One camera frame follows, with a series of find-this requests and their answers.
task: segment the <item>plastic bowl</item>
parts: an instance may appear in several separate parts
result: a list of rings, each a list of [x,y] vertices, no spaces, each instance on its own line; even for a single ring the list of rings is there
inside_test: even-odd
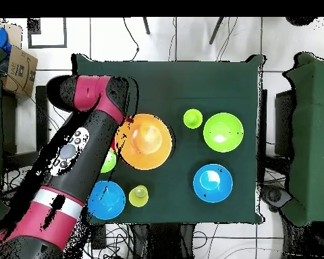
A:
[[[114,219],[125,207],[124,191],[113,181],[95,183],[88,199],[88,211],[98,219]]]
[[[229,152],[240,145],[244,137],[244,128],[234,115],[218,113],[205,123],[203,136],[211,149],[217,152]]]
[[[205,165],[196,172],[193,188],[201,200],[211,203],[221,202],[232,192],[232,175],[224,166]]]

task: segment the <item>white floor tile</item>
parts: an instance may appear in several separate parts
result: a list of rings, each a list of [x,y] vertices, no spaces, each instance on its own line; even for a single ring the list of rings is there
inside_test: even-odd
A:
[[[256,259],[281,259],[283,239],[258,239]]]
[[[148,17],[149,35],[142,17],[125,19],[139,46],[135,61],[168,60],[171,38],[175,33],[173,17]],[[136,54],[137,46],[126,30],[123,18],[91,18],[91,42],[91,58],[96,61],[129,61]]]
[[[194,238],[193,248],[200,247],[204,243],[205,238]],[[208,238],[203,247],[194,249],[194,259],[208,259],[208,256],[209,259],[255,259],[256,239],[214,238],[211,249],[210,245],[211,238]]]
[[[239,17],[237,22],[236,17],[231,17],[229,29],[232,30],[235,22],[236,25],[227,44],[228,17],[225,17],[210,45],[217,20],[218,17],[178,18],[178,61],[215,61],[222,47],[225,50],[222,61],[246,61],[260,53],[261,17]]]
[[[258,237],[283,237],[284,230],[278,212],[271,212],[268,205],[262,200],[260,203],[260,212],[265,218],[265,222],[257,226]]]
[[[286,17],[263,17],[264,70],[286,71],[293,67],[294,56],[311,52],[324,58],[324,17],[308,26],[293,26]]]
[[[267,142],[275,143],[275,98],[276,94],[291,89],[282,73],[263,73],[263,88],[267,89]],[[267,144],[267,154],[275,154],[275,146]]]
[[[48,22],[40,21],[41,35],[32,35],[32,45],[59,45],[63,22],[62,18],[54,18],[53,30]],[[23,29],[22,50],[38,59],[37,69],[71,69],[71,54],[81,53],[90,56],[90,18],[67,18],[67,48],[28,48],[28,29],[26,18],[7,18],[10,24],[17,24]]]
[[[197,223],[194,232],[202,231],[206,236],[212,237],[217,224]],[[194,236],[202,237],[202,233],[195,233]],[[216,230],[216,237],[256,237],[256,226],[249,223],[222,223]]]

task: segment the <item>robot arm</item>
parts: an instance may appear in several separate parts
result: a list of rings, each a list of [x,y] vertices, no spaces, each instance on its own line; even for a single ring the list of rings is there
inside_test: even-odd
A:
[[[15,229],[9,235],[0,233],[0,259],[60,258],[124,120],[128,81],[61,76],[47,84],[47,94],[60,109],[90,114],[51,161],[46,183]]]

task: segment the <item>plastic cup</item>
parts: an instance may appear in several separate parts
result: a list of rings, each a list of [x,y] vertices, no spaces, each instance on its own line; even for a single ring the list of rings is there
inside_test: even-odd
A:
[[[116,165],[116,154],[113,149],[109,149],[107,156],[105,157],[105,162],[103,163],[101,173],[107,173],[113,170]]]
[[[148,202],[148,199],[148,190],[143,185],[138,185],[128,195],[128,200],[130,201],[131,205],[136,206],[137,208],[144,206]]]
[[[184,124],[190,129],[198,128],[203,122],[202,113],[197,109],[188,109],[184,114]]]

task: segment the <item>cable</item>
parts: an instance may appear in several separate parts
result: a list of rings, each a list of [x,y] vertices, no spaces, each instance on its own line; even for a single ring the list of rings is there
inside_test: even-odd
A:
[[[232,32],[233,32],[233,30],[234,30],[234,27],[236,26],[236,22],[237,22],[237,21],[238,21],[238,17],[236,17],[235,24],[234,24],[234,26],[233,26],[233,28],[232,28],[232,31],[230,31],[230,17],[228,17],[228,37],[225,39],[225,41],[224,41],[224,43],[223,43],[221,49],[219,50],[219,53],[218,53],[217,58],[216,58],[216,61],[218,61],[219,54],[221,53],[221,51],[222,51],[222,49],[223,49],[223,47],[224,47],[224,45],[225,45],[225,48],[224,48],[224,50],[223,50],[223,52],[222,52],[222,54],[221,54],[221,57],[220,57],[220,59],[219,59],[219,60],[221,61],[222,56],[223,56],[223,53],[225,52],[225,49],[226,49],[227,46],[228,46],[228,42],[230,41],[230,35],[232,34]]]
[[[10,181],[10,183],[9,183],[9,187],[10,187],[11,189],[13,189],[13,187],[12,187],[12,185],[11,185],[11,184],[13,183],[13,181],[14,181],[15,179],[17,179],[17,178],[21,175],[19,169],[18,169],[18,170],[15,170],[15,171],[18,171],[18,175],[15,176],[15,177]]]
[[[187,250],[187,247],[186,247],[186,242],[185,242],[184,236],[181,233],[181,226],[179,228],[179,234],[180,234],[180,236],[182,238],[182,243],[184,244],[184,248],[185,248],[185,252],[186,252],[187,258],[190,259],[190,255],[188,254],[188,250]]]
[[[29,96],[29,94],[25,91],[25,89],[22,87],[22,85],[16,81],[16,79],[14,79],[12,76],[10,76],[9,74],[7,74],[16,84],[17,84],[17,89],[18,90],[18,86],[20,86],[20,88],[26,93],[26,95],[28,96],[29,99],[32,100],[32,102],[40,109],[40,111],[44,114],[44,116],[46,116],[49,119],[49,122],[51,123],[51,125],[54,127],[54,129],[57,131],[59,129],[58,124],[55,122],[55,120],[53,118],[51,118],[49,115],[47,115],[40,107],[39,105],[32,99],[32,97]],[[51,120],[53,120],[55,122],[55,124],[57,125],[58,129],[54,126],[53,122],[51,122]]]
[[[176,27],[176,25],[174,24],[174,21],[176,20],[176,17],[173,18],[173,26],[174,28]],[[168,57],[168,61],[170,59],[170,50],[171,50],[171,44],[173,44],[173,39],[176,36],[176,33],[174,34],[174,36],[171,38],[171,42],[170,42],[170,47],[169,47],[169,57]]]
[[[55,113],[58,114],[58,116],[60,116],[60,117],[63,119],[63,122],[65,122],[66,119],[63,118],[63,117],[60,115],[60,113],[57,112],[57,110],[55,109],[55,106],[54,106],[54,105],[53,105],[53,108],[54,108]]]
[[[239,250],[235,250],[232,253],[229,253],[224,259],[228,258],[229,256],[231,256],[232,254],[241,251],[241,250],[272,250],[272,251],[276,251],[276,252],[281,252],[281,253],[286,253],[288,255],[294,255],[294,256],[304,256],[302,254],[294,254],[294,253],[288,253],[285,252],[283,250],[273,250],[271,248],[240,248]],[[314,254],[310,254],[309,256],[314,256],[314,257],[324,257],[324,256],[318,256],[318,255],[314,255]]]
[[[217,224],[216,229],[215,229],[215,232],[213,233],[213,237],[211,238],[211,243],[210,243],[210,248],[209,248],[209,254],[208,254],[208,258],[207,259],[209,259],[210,251],[211,251],[211,246],[213,245],[213,238],[215,237],[216,230],[217,230],[218,226],[219,226],[219,224]]]
[[[139,46],[138,46],[137,42],[133,39],[133,36],[132,36],[130,30],[128,30],[128,27],[127,27],[127,25],[126,25],[126,20],[125,20],[125,18],[123,18],[123,19],[124,19],[124,24],[125,24],[126,30],[128,31],[128,34],[130,34],[132,40],[133,40],[134,43],[137,45],[137,51],[136,51],[136,54],[134,55],[133,59],[130,60],[130,61],[133,61],[133,60],[136,58],[136,56],[137,56],[137,54],[138,54],[138,52],[139,52]]]
[[[195,234],[195,233],[197,233],[197,232],[199,232],[199,233],[202,233],[203,235],[204,235],[204,237],[205,237],[205,242],[204,242],[204,244],[202,245],[202,246],[199,246],[199,247],[197,247],[197,248],[193,248],[193,250],[197,250],[197,249],[199,249],[199,248],[202,248],[205,244],[207,244],[207,242],[208,242],[208,237],[207,237],[207,235],[205,234],[205,233],[203,233],[202,231],[195,231],[194,233],[193,233],[193,235]]]
[[[276,183],[278,183],[279,185],[281,185],[281,187],[284,189],[284,185],[282,185],[282,184],[278,181],[278,179],[276,179],[274,176],[272,176],[272,178],[274,178],[274,180],[276,180]]]

